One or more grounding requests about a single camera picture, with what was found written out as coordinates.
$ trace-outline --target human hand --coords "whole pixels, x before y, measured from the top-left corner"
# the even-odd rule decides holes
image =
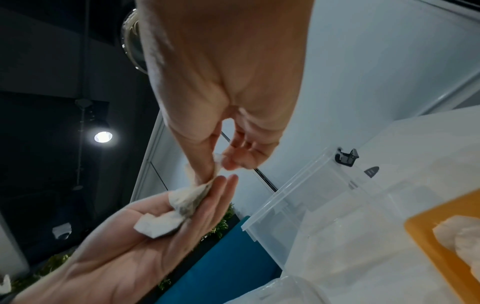
[[[103,222],[59,269],[21,292],[12,304],[136,303],[169,274],[221,220],[238,177],[217,177],[191,219],[171,236],[134,230],[146,213],[172,210],[168,193],[132,203]]]
[[[137,0],[150,83],[200,183],[222,120],[235,133],[223,167],[257,168],[297,102],[313,0]]]

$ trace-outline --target plastic bag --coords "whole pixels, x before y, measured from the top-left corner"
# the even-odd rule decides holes
[[[323,292],[296,276],[276,278],[225,304],[330,304]]]

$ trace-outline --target orange tray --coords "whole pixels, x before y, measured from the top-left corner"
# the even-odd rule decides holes
[[[440,245],[432,231],[454,215],[480,218],[480,189],[410,218],[405,222],[405,230],[464,303],[480,303],[480,282],[465,262]]]

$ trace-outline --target ceiling light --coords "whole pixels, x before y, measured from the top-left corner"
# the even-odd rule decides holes
[[[98,143],[106,143],[112,139],[112,134],[107,131],[98,132],[93,139]]]

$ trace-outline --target black latch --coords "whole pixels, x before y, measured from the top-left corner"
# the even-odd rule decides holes
[[[350,154],[346,154],[342,152],[342,148],[338,148],[338,152],[335,155],[335,161],[347,167],[352,167],[357,158],[359,158],[359,154],[356,149],[353,149]]]

